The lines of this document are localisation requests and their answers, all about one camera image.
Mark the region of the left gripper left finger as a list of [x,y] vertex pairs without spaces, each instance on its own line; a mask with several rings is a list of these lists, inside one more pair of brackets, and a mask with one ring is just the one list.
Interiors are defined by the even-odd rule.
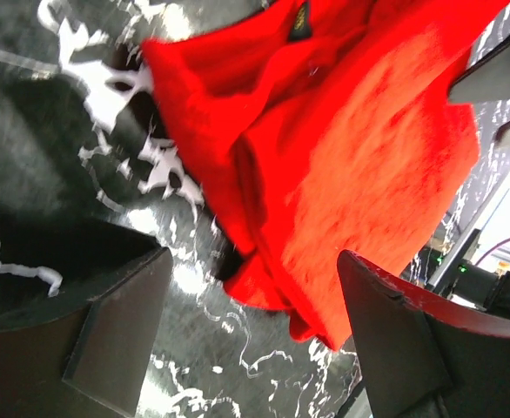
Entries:
[[0,417],[132,417],[171,251],[102,221],[0,226]]

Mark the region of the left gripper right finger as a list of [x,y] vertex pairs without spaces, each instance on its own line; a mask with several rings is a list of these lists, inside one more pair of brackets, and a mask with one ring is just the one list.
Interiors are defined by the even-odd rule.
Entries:
[[463,307],[352,251],[338,272],[375,417],[510,417],[510,320]]

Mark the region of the bright red t-shirt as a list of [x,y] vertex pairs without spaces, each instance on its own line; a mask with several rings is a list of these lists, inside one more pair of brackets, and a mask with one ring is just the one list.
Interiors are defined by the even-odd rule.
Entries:
[[449,104],[502,1],[277,1],[237,24],[141,44],[165,129],[244,257],[225,291],[337,350],[352,250],[401,273],[479,156]]

